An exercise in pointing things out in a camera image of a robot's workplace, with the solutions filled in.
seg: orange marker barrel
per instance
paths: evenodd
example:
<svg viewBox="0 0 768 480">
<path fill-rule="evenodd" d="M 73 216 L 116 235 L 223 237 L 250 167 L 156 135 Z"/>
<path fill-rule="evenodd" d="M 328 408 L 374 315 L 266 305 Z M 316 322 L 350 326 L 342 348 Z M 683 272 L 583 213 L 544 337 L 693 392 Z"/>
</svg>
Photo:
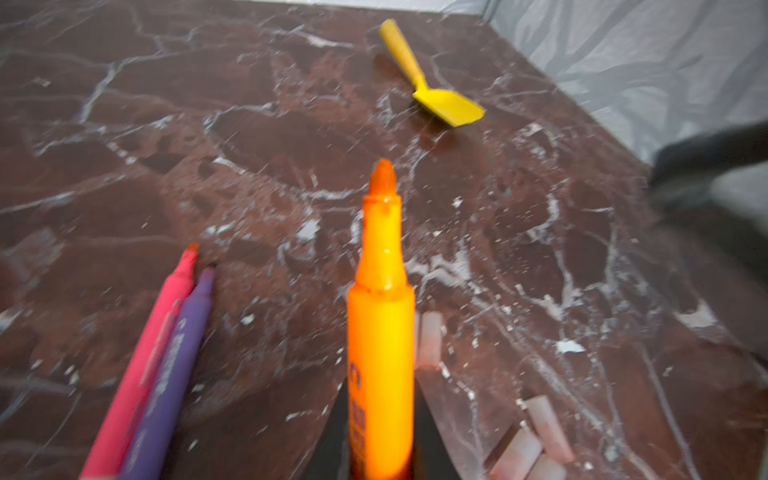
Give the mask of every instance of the orange marker barrel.
<svg viewBox="0 0 768 480">
<path fill-rule="evenodd" d="M 410 476 L 415 297 L 400 239 L 402 198 L 381 160 L 363 198 L 362 256 L 347 301 L 349 442 L 353 478 Z"/>
</svg>

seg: marker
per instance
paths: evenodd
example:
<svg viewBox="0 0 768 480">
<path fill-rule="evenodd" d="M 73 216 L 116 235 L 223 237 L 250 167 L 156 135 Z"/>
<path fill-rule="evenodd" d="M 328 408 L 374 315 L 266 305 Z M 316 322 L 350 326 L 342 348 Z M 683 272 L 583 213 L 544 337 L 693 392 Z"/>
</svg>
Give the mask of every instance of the marker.
<svg viewBox="0 0 768 480">
<path fill-rule="evenodd" d="M 165 279 L 131 362 L 128 363 L 120 382 L 118 393 L 112 400 L 96 442 L 85 461 L 85 467 L 80 474 L 81 480 L 110 480 L 120 474 L 181 302 L 192 290 L 192 271 L 197 260 L 197 248 L 197 245 L 192 243 L 182 253 L 174 272 Z"/>
<path fill-rule="evenodd" d="M 210 315 L 215 276 L 213 267 L 206 268 L 181 307 L 147 409 L 125 458 L 120 480 L 155 480 L 160 477 Z"/>
<path fill-rule="evenodd" d="M 402 262 L 402 199 L 381 160 L 363 198 L 362 256 L 347 301 L 353 478 L 410 475 L 415 297 Z"/>
</svg>

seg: marble surface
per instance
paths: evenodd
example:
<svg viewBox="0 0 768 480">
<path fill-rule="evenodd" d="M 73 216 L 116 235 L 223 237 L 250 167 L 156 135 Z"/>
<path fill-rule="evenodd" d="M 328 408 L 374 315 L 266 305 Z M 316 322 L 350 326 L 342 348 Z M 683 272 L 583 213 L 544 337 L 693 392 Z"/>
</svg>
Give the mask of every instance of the marble surface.
<svg viewBox="0 0 768 480">
<path fill-rule="evenodd" d="M 448 130 L 414 105 L 389 16 L 485 118 Z M 0 477 L 76 478 L 195 241 L 220 277 L 165 477 L 299 478 L 345 375 L 383 156 L 417 308 L 446 318 L 445 368 L 418 377 L 464 478 L 539 394 L 569 478 L 755 478 L 765 293 L 654 227 L 647 168 L 477 18 L 120 0 L 0 18 Z"/>
</svg>

